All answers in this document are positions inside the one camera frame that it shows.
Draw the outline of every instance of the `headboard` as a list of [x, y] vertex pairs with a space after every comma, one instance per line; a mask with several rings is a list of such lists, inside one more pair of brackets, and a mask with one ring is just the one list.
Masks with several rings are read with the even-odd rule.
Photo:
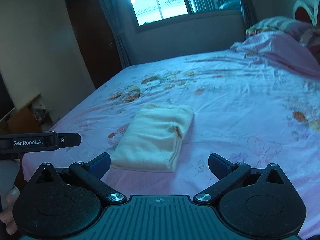
[[312, 23], [320, 26], [320, 0], [315, 0], [313, 5], [308, 5], [301, 0], [297, 0], [293, 6], [293, 19], [302, 22]]

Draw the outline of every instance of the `finger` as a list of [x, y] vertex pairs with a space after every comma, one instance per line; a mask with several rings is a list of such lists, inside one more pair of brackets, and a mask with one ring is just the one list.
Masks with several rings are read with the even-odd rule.
[[9, 235], [13, 235], [15, 232], [17, 232], [17, 230], [18, 230], [18, 227], [14, 221], [11, 221], [7, 224], [7, 233]]
[[19, 196], [20, 196], [20, 191], [18, 190], [18, 188], [15, 185], [13, 185], [12, 190], [10, 190], [6, 196], [6, 201], [7, 201], [8, 205], [13, 206]]
[[5, 211], [1, 212], [0, 220], [2, 223], [5, 223], [5, 224], [13, 221], [12, 207], [7, 208]]

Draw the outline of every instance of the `pink bedsheet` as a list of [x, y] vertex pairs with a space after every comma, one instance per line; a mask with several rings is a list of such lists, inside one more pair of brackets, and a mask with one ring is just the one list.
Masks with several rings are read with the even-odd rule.
[[128, 67], [53, 127], [79, 132], [81, 145], [25, 154], [25, 179], [43, 162], [67, 167], [114, 150], [143, 103], [187, 104], [195, 115], [175, 173], [110, 169], [101, 180], [128, 197], [193, 197], [217, 181], [207, 165], [212, 152], [254, 168], [278, 163], [307, 207], [300, 236], [320, 234], [320, 83], [308, 77], [320, 77], [319, 64], [281, 32], [226, 51]]

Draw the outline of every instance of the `white towel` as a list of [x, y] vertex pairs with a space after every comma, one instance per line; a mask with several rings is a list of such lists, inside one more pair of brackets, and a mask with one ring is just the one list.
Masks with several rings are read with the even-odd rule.
[[190, 106], [144, 105], [110, 155], [112, 167], [174, 172], [192, 117]]

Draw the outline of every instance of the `screw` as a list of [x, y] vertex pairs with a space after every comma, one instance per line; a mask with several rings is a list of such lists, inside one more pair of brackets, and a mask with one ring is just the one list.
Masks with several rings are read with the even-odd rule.
[[201, 202], [208, 202], [211, 199], [211, 196], [207, 193], [200, 193], [196, 196], [196, 199]]
[[112, 202], [119, 202], [124, 199], [124, 195], [120, 193], [113, 193], [108, 196], [108, 199]]

